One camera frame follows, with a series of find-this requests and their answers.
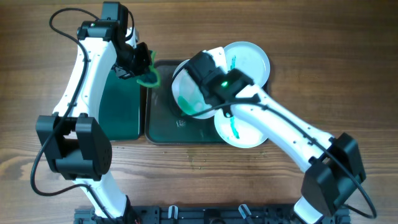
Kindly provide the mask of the white plate front stained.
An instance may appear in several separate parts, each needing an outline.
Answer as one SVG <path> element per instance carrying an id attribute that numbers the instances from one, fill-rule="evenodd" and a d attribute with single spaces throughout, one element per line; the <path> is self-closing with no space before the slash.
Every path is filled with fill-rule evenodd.
<path id="1" fill-rule="evenodd" d="M 214 115 L 214 125 L 220 138 L 234 147 L 252 148 L 268 140 L 254 126 L 235 116 L 227 118 L 221 110 Z"/>

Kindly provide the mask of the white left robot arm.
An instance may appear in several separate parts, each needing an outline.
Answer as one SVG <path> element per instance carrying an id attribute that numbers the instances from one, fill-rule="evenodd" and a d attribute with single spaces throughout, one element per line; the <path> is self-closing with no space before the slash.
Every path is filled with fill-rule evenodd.
<path id="1" fill-rule="evenodd" d="M 85 21 L 75 37 L 78 55 L 67 88 L 50 116 L 39 116 L 37 135 L 52 172 L 85 191 L 97 223 L 139 223 L 127 195 L 110 172 L 112 145 L 98 120 L 110 73 L 144 87 L 160 84 L 155 53 L 136 42 L 121 19 Z"/>

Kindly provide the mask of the green yellow sponge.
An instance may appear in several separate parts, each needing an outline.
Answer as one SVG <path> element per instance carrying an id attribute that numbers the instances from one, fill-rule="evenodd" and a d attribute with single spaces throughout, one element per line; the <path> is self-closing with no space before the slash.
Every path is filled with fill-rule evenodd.
<path id="1" fill-rule="evenodd" d="M 146 88 L 157 88 L 160 86 L 160 74 L 154 67 L 153 59 L 156 53 L 151 50 L 141 50 L 136 59 L 134 71 L 136 82 Z"/>

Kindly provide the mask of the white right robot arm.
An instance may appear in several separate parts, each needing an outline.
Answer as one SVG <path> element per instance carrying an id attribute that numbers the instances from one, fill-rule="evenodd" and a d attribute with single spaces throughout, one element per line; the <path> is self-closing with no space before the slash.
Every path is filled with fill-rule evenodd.
<path id="1" fill-rule="evenodd" d="M 254 126 L 279 146 L 304 173 L 301 198 L 293 211 L 304 223 L 332 217 L 366 178 L 359 146 L 309 125 L 274 101 L 254 80 L 234 68 L 226 72 L 214 56 L 199 52 L 184 69 L 205 103 Z"/>

